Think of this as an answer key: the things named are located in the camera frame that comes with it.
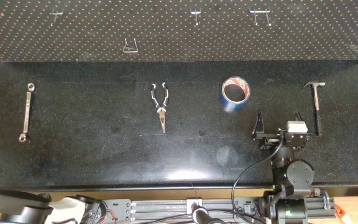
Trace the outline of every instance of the hammer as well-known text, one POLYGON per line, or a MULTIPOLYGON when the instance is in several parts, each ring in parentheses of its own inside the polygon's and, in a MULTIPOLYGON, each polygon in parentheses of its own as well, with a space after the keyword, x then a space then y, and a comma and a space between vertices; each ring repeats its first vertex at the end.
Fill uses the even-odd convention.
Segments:
POLYGON ((304 87, 306 87, 307 85, 311 85, 313 87, 313 93, 314 93, 314 106, 316 107, 316 125, 317 125, 317 129, 316 129, 316 135, 320 136, 321 133, 323 132, 323 129, 321 128, 321 118, 320 118, 320 114, 319 114, 319 105, 318 105, 318 96, 317 96, 317 87, 321 87, 321 86, 325 86, 326 83, 325 82, 317 82, 317 81, 311 81, 306 83, 306 85, 304 87))

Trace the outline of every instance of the pliers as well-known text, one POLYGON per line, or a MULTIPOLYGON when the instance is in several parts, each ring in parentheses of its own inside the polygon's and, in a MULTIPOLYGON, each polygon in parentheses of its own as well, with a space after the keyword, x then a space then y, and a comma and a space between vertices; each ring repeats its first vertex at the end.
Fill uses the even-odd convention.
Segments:
POLYGON ((164 88, 165 91, 165 99, 164 102, 162 103, 162 106, 160 106, 157 100, 155 99, 155 84, 153 84, 153 88, 152 88, 152 99, 153 99, 154 106, 157 109, 157 113, 160 115, 162 132, 165 133, 165 112, 167 111, 167 104, 168 104, 168 89, 165 83, 162 84, 162 87, 164 88))

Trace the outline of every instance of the hammer head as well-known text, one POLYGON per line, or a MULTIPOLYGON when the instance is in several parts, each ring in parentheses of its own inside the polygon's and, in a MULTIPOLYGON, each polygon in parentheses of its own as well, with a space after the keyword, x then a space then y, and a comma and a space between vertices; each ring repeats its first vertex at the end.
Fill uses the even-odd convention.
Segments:
POLYGON ((314 88, 314 87, 319 87, 319 86, 325 86, 326 83, 325 82, 318 82, 318 81, 310 81, 310 82, 306 83, 306 85, 304 87, 306 87, 308 85, 311 85, 314 88))

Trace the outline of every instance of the pegboard hook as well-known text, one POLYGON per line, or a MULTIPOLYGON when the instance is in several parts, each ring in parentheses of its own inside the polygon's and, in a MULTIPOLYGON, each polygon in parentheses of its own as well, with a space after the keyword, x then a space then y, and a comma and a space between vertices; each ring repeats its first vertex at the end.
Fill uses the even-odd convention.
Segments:
POLYGON ((251 11, 251 10, 249 9, 249 12, 254 14, 255 25, 258 25, 258 22, 256 21, 256 14, 257 14, 257 13, 266 13, 267 24, 268 24, 268 26, 272 26, 272 24, 271 24, 270 21, 269 21, 269 15, 268 15, 268 12, 270 12, 270 9, 269 9, 269 8, 266 8, 264 11, 256 11, 255 9, 254 9, 253 11, 251 11))
POLYGON ((125 38, 125 46, 123 48, 123 52, 124 53, 137 53, 139 51, 139 49, 137 48, 137 44, 136 44, 136 39, 134 38, 134 42, 135 42, 135 46, 136 46, 136 49, 133 49, 132 47, 127 47, 127 39, 125 38))
POLYGON ((59 10, 56 10, 56 11, 53 10, 51 14, 52 14, 52 15, 55 15, 55 18, 54 18, 54 20, 53 20, 53 23, 50 24, 50 26, 53 26, 53 25, 56 23, 57 16, 63 15, 63 10, 62 10, 62 12, 59 12, 59 10))
POLYGON ((190 9, 190 14, 196 16, 196 26, 198 26, 197 15, 198 15, 198 14, 201 14, 201 9, 200 9, 200 11, 197 11, 197 9, 195 9, 194 12, 191 11, 191 9, 190 9))

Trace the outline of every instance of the tape roll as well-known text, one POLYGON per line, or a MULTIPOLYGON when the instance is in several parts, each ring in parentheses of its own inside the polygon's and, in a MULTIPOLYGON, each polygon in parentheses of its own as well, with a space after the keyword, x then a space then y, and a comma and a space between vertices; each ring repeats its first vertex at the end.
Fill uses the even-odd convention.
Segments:
POLYGON ((246 101, 248 100, 249 95, 250 95, 249 85, 248 85, 247 81, 245 81, 243 78, 230 77, 226 81, 224 81, 222 84, 221 98, 222 98, 222 102, 223 102, 223 105, 225 106, 225 108, 229 108, 232 110, 242 108, 245 105, 246 101), (231 85, 239 86, 242 89, 242 91, 244 92, 243 100, 234 101, 227 97, 225 89, 226 89, 226 87, 230 88, 231 85))

